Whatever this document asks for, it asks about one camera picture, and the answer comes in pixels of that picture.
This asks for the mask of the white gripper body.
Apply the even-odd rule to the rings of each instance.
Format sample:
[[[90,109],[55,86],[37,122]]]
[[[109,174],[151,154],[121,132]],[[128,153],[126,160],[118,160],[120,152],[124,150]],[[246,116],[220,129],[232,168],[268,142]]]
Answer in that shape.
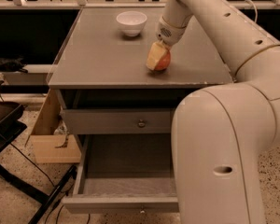
[[[156,37],[167,49],[170,49],[182,38],[186,28],[186,20],[167,21],[161,16],[156,29]]]

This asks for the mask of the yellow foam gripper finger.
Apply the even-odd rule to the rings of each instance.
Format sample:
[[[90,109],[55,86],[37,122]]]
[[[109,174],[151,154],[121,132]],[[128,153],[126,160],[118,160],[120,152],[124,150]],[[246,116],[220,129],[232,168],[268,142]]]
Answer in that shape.
[[[155,71],[154,67],[167,51],[169,50],[162,41],[154,42],[147,56],[147,68],[151,71]]]

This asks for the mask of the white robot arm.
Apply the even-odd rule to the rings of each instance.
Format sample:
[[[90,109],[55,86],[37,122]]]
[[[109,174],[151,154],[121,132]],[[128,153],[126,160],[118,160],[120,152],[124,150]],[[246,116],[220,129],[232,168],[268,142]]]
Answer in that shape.
[[[195,91],[177,106],[172,158],[182,224],[266,224],[258,158],[280,144],[280,41],[226,0],[168,0],[147,68],[196,19],[234,82]]]

